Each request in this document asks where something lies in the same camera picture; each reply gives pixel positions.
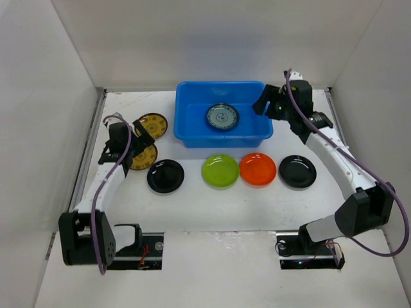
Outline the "blue floral plate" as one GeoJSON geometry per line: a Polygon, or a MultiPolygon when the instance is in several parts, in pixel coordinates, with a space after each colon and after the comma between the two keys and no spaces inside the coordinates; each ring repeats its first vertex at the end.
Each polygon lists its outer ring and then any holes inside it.
{"type": "Polygon", "coordinates": [[[240,120],[240,114],[230,104],[218,103],[209,107],[206,112],[208,124],[221,131],[232,130],[240,120]]]}

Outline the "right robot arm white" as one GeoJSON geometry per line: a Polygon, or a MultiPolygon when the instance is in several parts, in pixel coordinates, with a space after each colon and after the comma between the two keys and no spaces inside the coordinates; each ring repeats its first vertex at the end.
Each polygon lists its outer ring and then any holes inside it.
{"type": "Polygon", "coordinates": [[[333,214],[300,226],[297,244],[304,253],[313,253],[329,239],[353,238],[386,225],[394,203],[394,188],[356,163],[328,116],[314,111],[312,92],[305,80],[265,85],[252,106],[259,116],[288,122],[331,173],[344,198],[333,214]]]}

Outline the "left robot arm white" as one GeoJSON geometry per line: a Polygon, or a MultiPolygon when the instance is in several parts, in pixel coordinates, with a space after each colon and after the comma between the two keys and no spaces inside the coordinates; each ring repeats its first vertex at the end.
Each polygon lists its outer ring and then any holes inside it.
{"type": "Polygon", "coordinates": [[[109,131],[109,139],[92,184],[79,204],[71,212],[61,214],[58,220],[64,263],[68,266],[95,264],[101,274],[105,274],[120,250],[136,254],[144,248],[139,224],[112,226],[107,211],[133,159],[154,144],[139,121],[128,124],[119,113],[105,117],[103,125],[109,131]]]}

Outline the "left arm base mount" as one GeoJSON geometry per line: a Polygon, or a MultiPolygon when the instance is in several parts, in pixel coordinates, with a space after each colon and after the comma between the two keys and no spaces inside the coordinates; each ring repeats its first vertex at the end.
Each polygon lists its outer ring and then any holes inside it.
{"type": "Polygon", "coordinates": [[[142,247],[127,246],[116,253],[109,271],[162,270],[164,233],[143,233],[142,247]]]}

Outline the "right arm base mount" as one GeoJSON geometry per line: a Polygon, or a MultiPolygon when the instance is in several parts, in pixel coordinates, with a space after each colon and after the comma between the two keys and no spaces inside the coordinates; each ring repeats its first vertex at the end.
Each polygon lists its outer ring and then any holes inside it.
{"type": "Polygon", "coordinates": [[[315,243],[313,248],[304,248],[298,231],[277,232],[275,251],[283,270],[341,270],[345,265],[342,247],[334,242],[315,243]]]}

